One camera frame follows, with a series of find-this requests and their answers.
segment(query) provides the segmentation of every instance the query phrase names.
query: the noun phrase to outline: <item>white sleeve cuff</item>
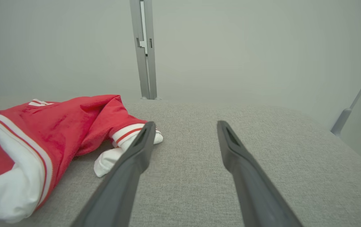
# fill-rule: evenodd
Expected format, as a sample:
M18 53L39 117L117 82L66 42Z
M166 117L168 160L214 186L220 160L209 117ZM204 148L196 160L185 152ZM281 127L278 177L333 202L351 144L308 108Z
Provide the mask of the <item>white sleeve cuff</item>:
M115 134L113 134L113 145L119 145L119 148L110 149L104 151L94 163L94 172L98 177L102 177L107 174L119 160L122 154L130 147L132 142L136 139L140 130L144 127L144 124L134 124L122 128ZM163 141L161 133L156 130L154 138L154 144L158 144Z

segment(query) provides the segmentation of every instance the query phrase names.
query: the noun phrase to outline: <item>gray upholstered table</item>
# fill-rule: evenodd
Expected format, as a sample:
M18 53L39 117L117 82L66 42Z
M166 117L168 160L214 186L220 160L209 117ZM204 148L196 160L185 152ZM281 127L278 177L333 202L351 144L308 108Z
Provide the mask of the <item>gray upholstered table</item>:
M25 98L0 98L0 109ZM231 174L221 161L217 120L226 120L305 226L361 226L361 157L311 118L259 105L125 102L131 115L156 122L155 145L142 174L130 226L242 226ZM0 226L69 226L101 178L96 157L76 158L46 204Z

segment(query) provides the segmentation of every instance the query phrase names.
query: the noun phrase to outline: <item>metal frame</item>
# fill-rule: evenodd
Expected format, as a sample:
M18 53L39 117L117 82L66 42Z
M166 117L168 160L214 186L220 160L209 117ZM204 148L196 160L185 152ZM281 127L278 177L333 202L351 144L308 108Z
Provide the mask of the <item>metal frame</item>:
M343 112L340 114L339 118L337 119L336 123L333 125L331 132L333 134L335 134L335 136L340 138L341 130L343 129L343 126L346 124L347 119L349 118L350 114L352 113L352 109L353 109L354 105L357 103L360 95L361 95L361 89L358 92L358 94L357 94L356 98L354 99L350 108L344 109Z
M146 51L144 47L140 46L140 41L144 40L140 0L130 0L130 12L133 24L137 65L139 69L141 96L142 99L151 99L147 74Z
M149 85L150 85L150 99L160 100L160 98L157 97L152 0L144 0L144 17L146 18L146 38L147 38L147 53L148 53L148 76L149 76Z

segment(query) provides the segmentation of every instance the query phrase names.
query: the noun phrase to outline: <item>clothing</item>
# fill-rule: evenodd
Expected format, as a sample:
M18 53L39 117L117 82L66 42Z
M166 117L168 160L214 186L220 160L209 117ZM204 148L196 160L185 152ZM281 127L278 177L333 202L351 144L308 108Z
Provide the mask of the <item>clothing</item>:
M34 99L0 111L0 219L29 217L74 156L94 151L106 139L125 151L145 122L127 113L119 95Z
M95 161L94 163L94 172L98 177L102 177L107 174L115 165L117 160L122 156L122 154L129 148L130 144L136 139L138 133L134 134L134 130L140 130L144 127L144 124L134 124L126 126L120 129L114 136L114 141L112 145L113 149L104 151ZM119 135L124 132L132 132L131 135L126 139L126 141L120 140ZM156 136L154 138L154 144L158 144L162 142L163 137L161 133L156 130Z

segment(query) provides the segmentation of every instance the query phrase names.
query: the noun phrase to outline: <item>red stripe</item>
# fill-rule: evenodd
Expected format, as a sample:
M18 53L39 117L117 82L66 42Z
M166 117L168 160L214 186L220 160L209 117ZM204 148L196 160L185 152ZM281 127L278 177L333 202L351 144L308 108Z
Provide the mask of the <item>red stripe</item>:
M36 206L39 205L42 195L43 195L43 191L45 190L45 185L46 185L46 175L48 174L48 170L46 169L46 164L44 159L42 158L42 156L38 153L37 150L35 150L28 142L26 142L24 139L22 139L19 135L17 135L15 132L13 132L6 124L4 124L4 122L0 121L0 124L2 124L9 132L11 132L13 135L15 135L17 138L21 139L21 141L23 141L25 144L27 144L30 148L32 148L32 150L34 150L38 156L41 158L42 162L43 162L43 168L45 169L45 179L43 180L43 188L42 188L42 194L39 197L39 201L38 204Z
M116 143L118 144L121 140L123 140L125 137L127 137L128 135L130 135L131 133L133 132L136 132L136 131L140 131L142 128L136 128L136 129L133 129L132 131L130 132L127 132L126 134L124 134L121 138L119 138Z
M32 100L32 102L35 102L35 103L38 103L38 104L43 105L42 103L40 103L40 102L38 102L38 101L36 101L36 100Z

